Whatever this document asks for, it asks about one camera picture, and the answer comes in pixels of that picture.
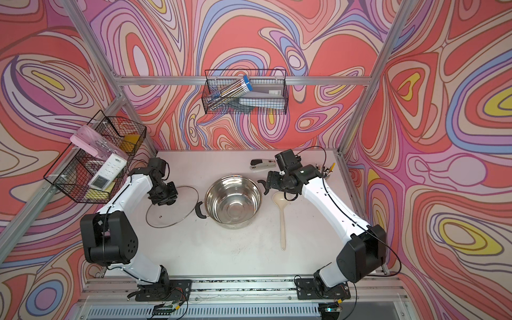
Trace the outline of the glass pot lid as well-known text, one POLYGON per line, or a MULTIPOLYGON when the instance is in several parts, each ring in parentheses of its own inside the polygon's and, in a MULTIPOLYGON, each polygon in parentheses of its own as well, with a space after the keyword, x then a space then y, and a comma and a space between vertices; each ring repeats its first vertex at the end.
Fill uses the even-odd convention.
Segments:
POLYGON ((178 196, 172 205, 151 205, 146 213, 147 224, 156 229, 175 226, 189 217, 199 202, 199 192, 191 186, 177 187, 178 196))

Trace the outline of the beige plastic ladle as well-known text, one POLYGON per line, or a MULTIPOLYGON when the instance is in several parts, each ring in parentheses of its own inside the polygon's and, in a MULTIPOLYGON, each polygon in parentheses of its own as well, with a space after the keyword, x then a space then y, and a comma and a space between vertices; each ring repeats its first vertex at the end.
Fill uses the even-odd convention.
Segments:
POLYGON ((279 209, 279 221, 280 221, 280 244, 281 250, 285 251, 287 247, 286 242, 286 230, 285 230, 285 208, 289 205, 289 201, 285 198, 285 193, 282 191, 276 192, 272 200, 279 209))

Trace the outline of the stainless steel pot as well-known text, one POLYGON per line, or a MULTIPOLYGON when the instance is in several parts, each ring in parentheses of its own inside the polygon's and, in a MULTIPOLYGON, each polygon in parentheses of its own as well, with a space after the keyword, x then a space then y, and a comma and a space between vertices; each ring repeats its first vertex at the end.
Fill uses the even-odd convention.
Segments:
POLYGON ((242 175, 228 175, 209 187, 204 200, 195 205, 195 214, 226 229, 241 229, 254 222, 261 203, 256 182, 242 175))

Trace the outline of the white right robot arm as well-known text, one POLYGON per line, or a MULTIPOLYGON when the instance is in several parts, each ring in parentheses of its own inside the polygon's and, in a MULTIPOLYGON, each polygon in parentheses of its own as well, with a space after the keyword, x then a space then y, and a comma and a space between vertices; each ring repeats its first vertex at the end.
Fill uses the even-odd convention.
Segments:
POLYGON ((334 193, 326 182, 324 170, 303 165, 300 155, 288 149, 275 156, 278 171, 270 171, 265 191, 274 189, 284 195, 302 196, 312 203, 335 230, 343 248, 336 259, 313 274, 318 291, 337 285, 357 283, 384 265, 387 234, 380 225, 370 225, 334 193))

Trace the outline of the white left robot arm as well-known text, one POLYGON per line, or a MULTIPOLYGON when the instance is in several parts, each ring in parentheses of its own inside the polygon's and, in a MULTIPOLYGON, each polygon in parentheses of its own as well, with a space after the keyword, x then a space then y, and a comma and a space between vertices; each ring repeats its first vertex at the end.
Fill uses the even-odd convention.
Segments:
POLYGON ((173 205, 178 196, 173 182, 166 182, 169 164, 154 157, 147 166, 129 173, 121 190, 94 214, 85 215, 80 230, 85 258, 108 269, 121 269, 137 281, 139 293, 165 297, 172 291, 167 270, 138 252, 139 240, 130 219, 139 202, 173 205))

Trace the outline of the grey black stapler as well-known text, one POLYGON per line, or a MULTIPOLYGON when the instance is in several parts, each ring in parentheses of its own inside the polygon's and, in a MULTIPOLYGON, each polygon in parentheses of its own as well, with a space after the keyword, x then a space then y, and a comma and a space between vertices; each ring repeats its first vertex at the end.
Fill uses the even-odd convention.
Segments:
POLYGON ((250 161, 249 169, 251 171, 265 171, 276 167, 276 160, 274 159, 252 159, 250 161))

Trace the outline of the white calculator device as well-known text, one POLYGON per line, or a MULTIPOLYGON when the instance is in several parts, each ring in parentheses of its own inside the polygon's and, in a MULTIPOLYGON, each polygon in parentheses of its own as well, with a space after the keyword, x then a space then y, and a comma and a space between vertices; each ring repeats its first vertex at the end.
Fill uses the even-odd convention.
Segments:
POLYGON ((127 165, 127 160, 112 153, 89 182, 93 189, 105 191, 127 165))

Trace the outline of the yellow object in basket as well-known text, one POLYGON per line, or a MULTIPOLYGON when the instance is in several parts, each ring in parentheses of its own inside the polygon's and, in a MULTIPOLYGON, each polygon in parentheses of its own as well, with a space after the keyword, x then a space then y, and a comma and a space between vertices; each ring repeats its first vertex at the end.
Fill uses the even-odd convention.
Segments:
POLYGON ((140 135, 138 134, 128 134, 123 138, 123 141, 120 143, 119 148, 126 154, 132 153, 135 147, 137 146, 139 139, 140 135))

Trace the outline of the white box in basket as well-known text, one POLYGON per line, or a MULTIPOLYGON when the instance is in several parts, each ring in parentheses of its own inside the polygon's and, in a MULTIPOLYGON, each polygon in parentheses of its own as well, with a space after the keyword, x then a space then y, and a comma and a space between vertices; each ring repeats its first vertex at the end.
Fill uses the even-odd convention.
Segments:
POLYGON ((255 83, 252 90, 240 97, 239 103, 248 107, 283 109, 285 97, 283 84, 255 83))

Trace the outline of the pink case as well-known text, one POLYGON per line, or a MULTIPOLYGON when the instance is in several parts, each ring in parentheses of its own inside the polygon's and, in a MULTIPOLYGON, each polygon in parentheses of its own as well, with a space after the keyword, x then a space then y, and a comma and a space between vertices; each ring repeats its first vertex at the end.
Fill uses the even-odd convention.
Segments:
POLYGON ((107 160, 112 153, 116 153, 115 146, 89 125, 80 127, 70 137, 70 141, 92 157, 100 160, 107 160))

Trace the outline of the pack of pencils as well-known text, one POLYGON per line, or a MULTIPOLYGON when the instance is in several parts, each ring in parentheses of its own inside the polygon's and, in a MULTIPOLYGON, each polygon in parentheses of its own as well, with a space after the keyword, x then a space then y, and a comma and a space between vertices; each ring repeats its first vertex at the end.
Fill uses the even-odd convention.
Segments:
POLYGON ((210 111, 228 107, 232 101, 253 91, 249 77, 246 75, 238 77, 229 83, 224 80, 221 80, 221 84, 218 84, 217 81, 210 81, 208 89, 209 94, 206 102, 207 108, 210 111))

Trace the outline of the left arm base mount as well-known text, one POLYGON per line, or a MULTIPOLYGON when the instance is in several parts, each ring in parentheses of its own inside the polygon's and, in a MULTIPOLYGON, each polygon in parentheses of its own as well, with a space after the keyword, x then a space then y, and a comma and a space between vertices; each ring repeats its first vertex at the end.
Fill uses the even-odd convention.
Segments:
POLYGON ((167 279, 155 284, 139 285, 133 293, 138 302, 186 302, 191 294, 192 280, 167 279))

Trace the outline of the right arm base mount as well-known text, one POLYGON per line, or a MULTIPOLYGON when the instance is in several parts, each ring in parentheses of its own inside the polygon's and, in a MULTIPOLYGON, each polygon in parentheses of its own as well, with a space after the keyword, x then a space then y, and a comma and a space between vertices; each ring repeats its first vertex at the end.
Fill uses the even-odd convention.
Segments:
POLYGON ((301 277, 296 275, 293 278, 298 300, 334 300, 345 301, 351 298, 348 284, 340 283, 331 288, 327 288, 318 275, 313 277, 301 277))

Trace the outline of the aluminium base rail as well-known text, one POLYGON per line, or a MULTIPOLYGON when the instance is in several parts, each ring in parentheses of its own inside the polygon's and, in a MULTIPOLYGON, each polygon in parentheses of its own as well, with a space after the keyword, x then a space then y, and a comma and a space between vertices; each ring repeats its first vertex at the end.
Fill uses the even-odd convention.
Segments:
POLYGON ((138 302, 126 277, 87 282, 69 319, 417 319, 397 277, 370 277, 306 297, 306 275, 186 277, 170 302, 138 302))

